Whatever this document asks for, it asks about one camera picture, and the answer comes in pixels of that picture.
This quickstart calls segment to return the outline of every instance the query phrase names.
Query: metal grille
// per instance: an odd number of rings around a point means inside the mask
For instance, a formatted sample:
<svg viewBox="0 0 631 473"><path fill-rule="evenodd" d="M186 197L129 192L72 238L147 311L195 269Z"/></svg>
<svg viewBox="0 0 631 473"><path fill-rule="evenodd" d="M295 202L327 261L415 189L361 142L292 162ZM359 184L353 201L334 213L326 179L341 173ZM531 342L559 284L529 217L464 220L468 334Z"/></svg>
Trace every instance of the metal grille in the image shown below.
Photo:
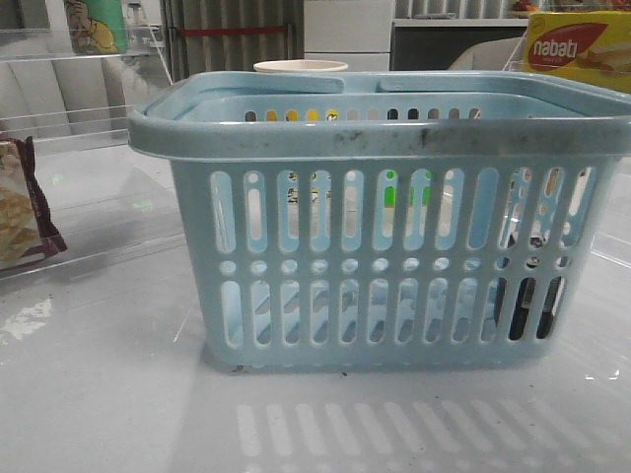
<svg viewBox="0 0 631 473"><path fill-rule="evenodd" d="M256 62L302 54L299 0L163 0L163 8L175 80L203 71L251 71Z"/></svg>

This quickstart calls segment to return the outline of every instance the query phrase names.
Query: basket slot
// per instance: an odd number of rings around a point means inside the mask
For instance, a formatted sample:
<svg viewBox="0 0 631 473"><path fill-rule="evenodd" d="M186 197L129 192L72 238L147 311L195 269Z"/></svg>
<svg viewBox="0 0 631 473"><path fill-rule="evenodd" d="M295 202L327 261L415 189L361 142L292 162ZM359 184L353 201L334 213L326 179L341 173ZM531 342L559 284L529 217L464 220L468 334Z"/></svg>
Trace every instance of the basket slot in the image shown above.
<svg viewBox="0 0 631 473"><path fill-rule="evenodd" d="M340 285L339 333L340 341L348 344L357 339L359 314L359 285L355 279L345 279Z"/></svg>
<svg viewBox="0 0 631 473"><path fill-rule="evenodd" d="M260 253L267 249L267 210L263 174L258 171L247 172L244 176L244 188L247 247L250 251Z"/></svg>
<svg viewBox="0 0 631 473"><path fill-rule="evenodd" d="M270 310L269 284L259 280L250 286L250 300L253 309L253 327L256 343L269 345L272 336L272 314Z"/></svg>
<svg viewBox="0 0 631 473"><path fill-rule="evenodd" d="M513 172L500 232L499 244L502 248L508 248L518 240L531 181L529 168L519 168Z"/></svg>
<svg viewBox="0 0 631 473"><path fill-rule="evenodd" d="M596 181L596 168L585 168L581 170L577 176L569 216L564 225L563 236L561 238L561 243L565 247L574 246L579 242L579 237L583 232L585 218L588 214L590 203L592 202Z"/></svg>
<svg viewBox="0 0 631 473"><path fill-rule="evenodd" d="M495 205L498 178L497 170L492 168L483 169L477 177L467 240L470 248L479 249L486 244L493 219L491 209Z"/></svg>
<svg viewBox="0 0 631 473"><path fill-rule="evenodd" d="M388 281L376 279L370 284L370 304L368 308L368 340L381 343L386 334L386 308Z"/></svg>
<svg viewBox="0 0 631 473"><path fill-rule="evenodd" d="M396 172L392 169L382 170L379 174L373 228L373 247L376 250L385 250L392 246L397 181Z"/></svg>
<svg viewBox="0 0 631 473"><path fill-rule="evenodd" d="M447 286L445 295L445 310L443 320L441 321L441 329L439 341L442 344L451 344L454 338L454 328L456 325L456 302L457 302L458 284L451 281Z"/></svg>
<svg viewBox="0 0 631 473"><path fill-rule="evenodd" d="M311 339L322 344L328 340L329 293L328 282L319 280L312 283L311 289Z"/></svg>
<svg viewBox="0 0 631 473"><path fill-rule="evenodd" d="M225 336L233 348L240 348L244 343L244 312L241 300L241 287L237 282L226 281L221 285Z"/></svg>
<svg viewBox="0 0 631 473"><path fill-rule="evenodd" d="M445 278L433 279L427 291L427 314L425 317L425 329L423 339L428 343L435 343L440 339L443 318L445 317L445 305L447 303L447 291L449 282Z"/></svg>
<svg viewBox="0 0 631 473"><path fill-rule="evenodd" d="M469 343L479 344L482 340L482 330L484 329L485 319L488 316L485 312L486 305L489 301L489 286L490 283L486 278L473 278L476 283L475 299L473 302L472 317L469 323L469 335L466 339Z"/></svg>
<svg viewBox="0 0 631 473"><path fill-rule="evenodd" d="M318 170L312 175L312 237L313 251L326 251L330 246L330 189L328 171Z"/></svg>
<svg viewBox="0 0 631 473"><path fill-rule="evenodd" d="M428 241L437 242L439 231L439 216L441 215L442 196L445 188L445 172L433 171L425 218L425 236Z"/></svg>
<svg viewBox="0 0 631 473"><path fill-rule="evenodd" d="M535 248L545 246L550 239L550 231L554 223L564 179L565 171L561 168L549 170L544 178L536 204L534 222L530 230L530 245Z"/></svg>
<svg viewBox="0 0 631 473"><path fill-rule="evenodd" d="M454 317L454 329L452 331L455 342L464 342L469 338L473 307L477 295L477 280L465 278L460 281L456 295L456 315Z"/></svg>
<svg viewBox="0 0 631 473"><path fill-rule="evenodd" d="M362 241L362 208L364 174L349 170L344 176L344 210L342 247L346 251L359 248Z"/></svg>
<svg viewBox="0 0 631 473"><path fill-rule="evenodd" d="M215 246L222 253L235 251L235 210L230 176L217 171L210 175L210 193L215 219Z"/></svg>
<svg viewBox="0 0 631 473"><path fill-rule="evenodd" d="M436 247L440 250L450 249L456 243L463 180L462 169L450 169L445 173L439 230L436 237Z"/></svg>
<svg viewBox="0 0 631 473"><path fill-rule="evenodd" d="M545 296L543 313L536 326L536 338L544 339L552 333L557 313L565 298L565 290L565 278L559 276L550 281L548 292Z"/></svg>
<svg viewBox="0 0 631 473"><path fill-rule="evenodd" d="M417 169L412 173L411 207L407 211L405 240L403 242L403 247L408 251L417 250L423 245L425 220L430 202L431 179L432 174L426 169Z"/></svg>
<svg viewBox="0 0 631 473"><path fill-rule="evenodd" d="M418 280L413 278L406 278L398 285L394 332L399 343L407 343L412 337L418 286Z"/></svg>
<svg viewBox="0 0 631 473"><path fill-rule="evenodd" d="M279 172L277 177L278 244L281 251L298 249L298 175L290 170Z"/></svg>
<svg viewBox="0 0 631 473"><path fill-rule="evenodd" d="M497 278L489 283L483 310L482 331L480 333L480 339L483 342L491 342L495 339L505 292L505 278Z"/></svg>
<svg viewBox="0 0 631 473"><path fill-rule="evenodd" d="M284 281L280 286L283 339L290 345L298 343L300 333L300 285L297 281Z"/></svg>

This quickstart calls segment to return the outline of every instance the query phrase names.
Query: basket handle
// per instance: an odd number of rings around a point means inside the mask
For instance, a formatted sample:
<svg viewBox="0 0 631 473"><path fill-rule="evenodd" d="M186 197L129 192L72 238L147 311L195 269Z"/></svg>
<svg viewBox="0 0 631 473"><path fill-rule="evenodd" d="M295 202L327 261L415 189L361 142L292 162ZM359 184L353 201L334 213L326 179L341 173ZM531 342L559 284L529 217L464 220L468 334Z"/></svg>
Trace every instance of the basket handle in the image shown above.
<svg viewBox="0 0 631 473"><path fill-rule="evenodd" d="M382 77L377 84L377 92L414 93L414 92L464 92L462 76L471 74L433 72L424 76L392 75ZM477 83L471 77L467 78L467 86L474 86L475 92L485 92L487 87L483 81Z"/></svg>
<svg viewBox="0 0 631 473"><path fill-rule="evenodd" d="M250 94L341 94L344 88L343 79L323 74L206 72L191 76L160 91L138 109L141 113L148 114L160 108L167 108L171 111L168 116L173 117L192 103L196 103L200 94L213 91L222 95L237 95L243 91L248 91Z"/></svg>

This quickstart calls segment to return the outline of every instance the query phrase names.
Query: white shelf surface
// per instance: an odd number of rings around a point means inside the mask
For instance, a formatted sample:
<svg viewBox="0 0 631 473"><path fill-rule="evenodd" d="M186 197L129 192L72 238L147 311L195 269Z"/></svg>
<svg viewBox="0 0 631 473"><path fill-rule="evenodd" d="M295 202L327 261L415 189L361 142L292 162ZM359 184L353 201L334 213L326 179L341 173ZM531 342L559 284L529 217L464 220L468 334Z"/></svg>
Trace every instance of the white shelf surface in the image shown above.
<svg viewBox="0 0 631 473"><path fill-rule="evenodd" d="M629 168L606 231L631 215ZM37 169L70 249L0 279L6 471L628 471L628 239L614 262L598 236L538 362L233 372L204 348L168 163L117 146Z"/></svg>
<svg viewBox="0 0 631 473"><path fill-rule="evenodd" d="M414 18L397 18L395 28L504 28L527 27L528 20L515 19L453 19L453 20L419 20Z"/></svg>
<svg viewBox="0 0 631 473"><path fill-rule="evenodd" d="M78 53L73 51L70 32L65 30L0 30L0 63L16 61L41 61L78 59L88 57L137 57L156 53L163 47L156 27L129 27L114 30L115 35L126 38L127 48L116 53Z"/></svg>

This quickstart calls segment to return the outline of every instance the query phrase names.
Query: bottle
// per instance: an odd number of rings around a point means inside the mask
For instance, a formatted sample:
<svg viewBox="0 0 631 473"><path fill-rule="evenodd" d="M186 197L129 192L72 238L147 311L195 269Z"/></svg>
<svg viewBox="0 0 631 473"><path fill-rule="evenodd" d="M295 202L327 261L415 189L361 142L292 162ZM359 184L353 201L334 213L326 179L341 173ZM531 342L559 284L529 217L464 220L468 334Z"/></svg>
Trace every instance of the bottle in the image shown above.
<svg viewBox="0 0 631 473"><path fill-rule="evenodd" d="M127 50L120 0L64 0L72 49L80 54L119 54Z"/></svg>

